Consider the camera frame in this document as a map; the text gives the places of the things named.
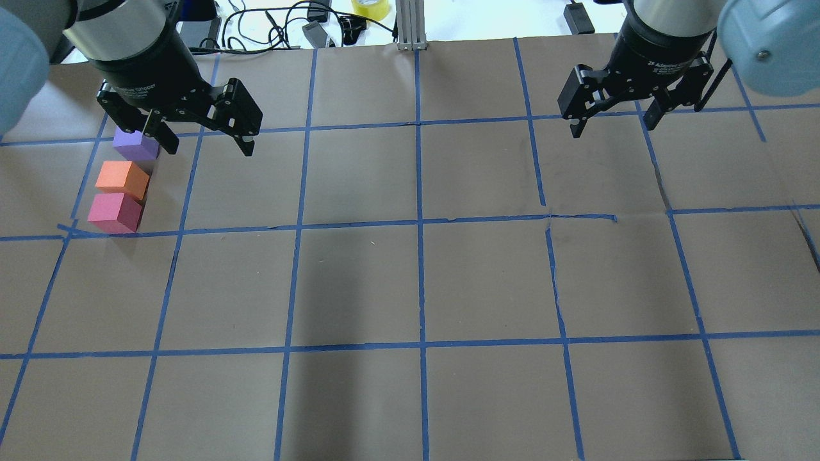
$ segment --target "orange cube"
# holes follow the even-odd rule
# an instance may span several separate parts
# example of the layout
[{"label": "orange cube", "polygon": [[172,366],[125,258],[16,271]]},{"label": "orange cube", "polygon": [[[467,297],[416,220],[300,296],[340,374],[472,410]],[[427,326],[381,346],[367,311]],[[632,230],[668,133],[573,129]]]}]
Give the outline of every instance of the orange cube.
[{"label": "orange cube", "polygon": [[127,194],[141,202],[148,188],[148,173],[134,162],[109,161],[102,163],[97,189],[107,194]]}]

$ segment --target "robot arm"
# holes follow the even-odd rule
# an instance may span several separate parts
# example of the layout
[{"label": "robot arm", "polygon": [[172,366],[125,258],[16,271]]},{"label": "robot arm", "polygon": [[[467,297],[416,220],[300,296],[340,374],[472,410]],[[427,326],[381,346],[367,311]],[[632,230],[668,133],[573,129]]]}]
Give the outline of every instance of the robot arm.
[{"label": "robot arm", "polygon": [[[34,60],[22,53],[16,59],[22,66],[38,63],[31,72],[35,84],[11,75],[2,79],[29,87],[19,93],[24,101],[22,107],[17,103],[16,113],[6,116],[11,120],[6,125],[13,126],[19,120],[28,100],[42,87],[42,64],[45,59],[47,73],[50,38],[56,35],[56,45],[65,29],[66,36],[105,77],[97,100],[123,131],[142,131],[155,137],[166,151],[175,153],[179,139],[166,122],[193,121],[232,136],[246,156],[253,153],[253,136],[259,134],[262,111],[240,80],[229,79],[220,87],[203,80],[193,56],[158,2],[48,0],[48,5],[36,2],[36,7],[32,3],[0,0],[0,15],[15,26],[12,33],[16,40],[11,42],[27,43],[28,50],[36,51]],[[41,42],[39,46],[35,35]],[[9,60],[14,58],[12,52]],[[4,63],[4,59],[0,56],[0,66],[13,68],[14,63]],[[12,111],[4,108],[3,112]]]},{"label": "robot arm", "polygon": [[701,48],[716,28],[731,59],[728,66],[734,63],[752,89],[794,96],[820,86],[816,0],[624,0],[624,5],[626,20],[609,63],[600,71],[575,66],[558,97],[574,138],[590,117],[624,101],[654,98],[644,115],[649,130],[675,107],[702,108],[714,69]]}]

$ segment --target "cube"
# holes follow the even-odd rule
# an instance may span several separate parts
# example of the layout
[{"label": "cube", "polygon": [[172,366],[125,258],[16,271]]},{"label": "cube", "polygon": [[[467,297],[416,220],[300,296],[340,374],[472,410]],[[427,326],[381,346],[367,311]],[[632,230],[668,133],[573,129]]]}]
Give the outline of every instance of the cube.
[{"label": "cube", "polygon": [[139,169],[136,163],[107,161],[102,163],[97,189],[108,194],[128,194],[134,200],[142,201],[148,188],[148,173]]},{"label": "cube", "polygon": [[89,222],[107,234],[137,231],[143,206],[128,194],[97,194],[91,204]]},{"label": "cube", "polygon": [[159,155],[159,143],[156,139],[143,135],[141,131],[125,133],[119,128],[114,132],[114,149],[125,160],[132,162],[156,160]]}]

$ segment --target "pink cube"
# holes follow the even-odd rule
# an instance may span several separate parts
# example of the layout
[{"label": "pink cube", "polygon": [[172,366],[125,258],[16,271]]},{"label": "pink cube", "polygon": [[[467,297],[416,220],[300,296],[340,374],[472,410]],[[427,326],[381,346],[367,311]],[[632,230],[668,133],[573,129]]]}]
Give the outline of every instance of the pink cube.
[{"label": "pink cube", "polygon": [[142,214],[142,205],[126,194],[97,194],[89,222],[107,234],[129,234],[137,231]]},{"label": "pink cube", "polygon": [[114,149],[125,160],[132,162],[156,160],[159,155],[159,143],[156,139],[144,136],[139,131],[125,133],[119,128],[114,132]]}]

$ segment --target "yellow tape roll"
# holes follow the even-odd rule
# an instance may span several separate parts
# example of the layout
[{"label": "yellow tape roll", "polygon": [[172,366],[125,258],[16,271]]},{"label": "yellow tape roll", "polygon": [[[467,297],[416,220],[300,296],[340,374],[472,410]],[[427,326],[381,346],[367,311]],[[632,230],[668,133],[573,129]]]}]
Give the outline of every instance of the yellow tape roll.
[{"label": "yellow tape roll", "polygon": [[353,12],[359,16],[367,16],[374,21],[385,19],[390,12],[390,4],[387,0],[350,0],[353,4]]}]

